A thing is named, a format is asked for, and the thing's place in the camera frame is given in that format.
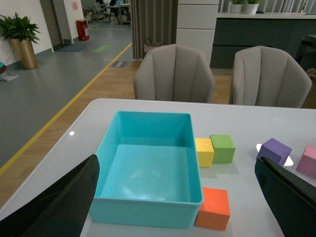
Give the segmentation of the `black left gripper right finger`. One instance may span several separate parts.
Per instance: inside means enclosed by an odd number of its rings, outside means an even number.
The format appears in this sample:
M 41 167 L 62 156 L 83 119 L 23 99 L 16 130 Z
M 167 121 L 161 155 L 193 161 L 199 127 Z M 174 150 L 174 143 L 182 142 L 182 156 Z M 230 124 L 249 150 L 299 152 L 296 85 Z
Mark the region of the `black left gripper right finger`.
M 316 235 L 316 188 L 266 157 L 255 163 L 264 198 L 286 237 Z

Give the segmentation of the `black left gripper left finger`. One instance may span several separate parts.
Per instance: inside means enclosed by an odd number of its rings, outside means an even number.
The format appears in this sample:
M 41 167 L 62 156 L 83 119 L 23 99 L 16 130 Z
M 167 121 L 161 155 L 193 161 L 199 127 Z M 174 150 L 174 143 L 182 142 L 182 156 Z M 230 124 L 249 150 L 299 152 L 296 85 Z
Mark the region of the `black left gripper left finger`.
M 2 237 L 78 237 L 99 177 L 97 155 L 90 155 L 54 184 L 0 222 Z

